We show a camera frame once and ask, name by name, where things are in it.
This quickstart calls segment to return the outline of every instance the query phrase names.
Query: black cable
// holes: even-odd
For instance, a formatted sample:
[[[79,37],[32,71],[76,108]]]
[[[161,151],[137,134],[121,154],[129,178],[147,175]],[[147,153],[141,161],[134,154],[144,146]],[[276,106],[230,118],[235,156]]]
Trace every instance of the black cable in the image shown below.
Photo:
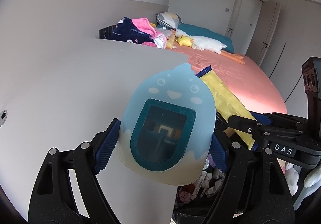
[[[290,95],[288,96],[288,98],[291,96],[291,94],[293,93],[295,87],[298,85],[300,79],[301,79],[302,75],[300,76],[299,80],[297,81],[296,85],[294,86],[293,90],[291,91]]]
[[[216,120],[224,125],[226,125],[227,127],[229,127],[229,124],[226,122],[226,120],[223,118],[223,116],[218,112],[218,110],[216,110]]]
[[[284,46],[283,46],[282,52],[281,52],[281,54],[280,54],[280,56],[279,56],[278,61],[276,62],[276,65],[274,66],[274,69],[273,69],[273,71],[272,71],[272,73],[271,73],[271,75],[270,75],[269,79],[271,78],[271,76],[272,76],[272,74],[273,74],[274,70],[276,69],[276,66],[278,65],[278,63],[279,63],[279,61],[280,61],[280,58],[281,58],[281,55],[282,55],[282,53],[283,53],[283,51],[284,51],[285,45],[286,45],[286,43],[285,43],[285,44],[284,44]]]

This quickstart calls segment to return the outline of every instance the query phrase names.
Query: clothes pile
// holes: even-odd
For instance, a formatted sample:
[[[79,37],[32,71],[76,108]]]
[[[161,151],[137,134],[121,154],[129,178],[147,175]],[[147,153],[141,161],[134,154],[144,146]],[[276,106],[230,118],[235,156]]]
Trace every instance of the clothes pile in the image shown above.
[[[224,179],[225,173],[215,165],[209,154],[200,177],[191,184],[178,187],[174,214],[206,216]]]
[[[165,49],[167,45],[166,36],[156,31],[145,17],[139,19],[122,18],[110,36],[110,40],[148,45],[162,49]]]

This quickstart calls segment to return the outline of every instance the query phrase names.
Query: pink blanket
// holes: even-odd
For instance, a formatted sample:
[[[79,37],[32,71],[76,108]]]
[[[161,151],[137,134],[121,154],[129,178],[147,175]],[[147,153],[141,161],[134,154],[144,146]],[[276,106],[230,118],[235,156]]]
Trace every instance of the pink blanket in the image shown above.
[[[156,30],[150,25],[146,17],[139,19],[132,19],[134,26],[136,26],[140,31],[150,35],[152,39],[155,39],[157,36]]]
[[[188,62],[195,73],[211,65],[213,71],[250,111],[259,113],[287,113],[285,103],[265,73],[247,56],[245,64],[236,63],[220,54],[207,50],[193,50],[177,46],[172,51],[188,55]]]

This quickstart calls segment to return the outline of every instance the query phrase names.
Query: yellow duck plush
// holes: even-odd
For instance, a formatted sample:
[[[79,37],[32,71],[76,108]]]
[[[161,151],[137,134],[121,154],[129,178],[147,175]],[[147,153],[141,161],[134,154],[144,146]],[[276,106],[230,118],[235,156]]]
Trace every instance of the yellow duck plush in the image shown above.
[[[188,36],[180,36],[176,39],[180,46],[189,46],[193,45],[194,40],[189,38]]]

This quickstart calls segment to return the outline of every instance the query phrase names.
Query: blue tamagotchi-shaped case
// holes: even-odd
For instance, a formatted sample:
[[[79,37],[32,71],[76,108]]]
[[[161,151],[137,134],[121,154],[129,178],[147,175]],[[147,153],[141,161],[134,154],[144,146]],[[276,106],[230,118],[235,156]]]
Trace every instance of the blue tamagotchi-shaped case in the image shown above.
[[[200,175],[215,127],[215,102],[187,63],[145,80],[132,95],[118,140],[122,163],[165,184]]]

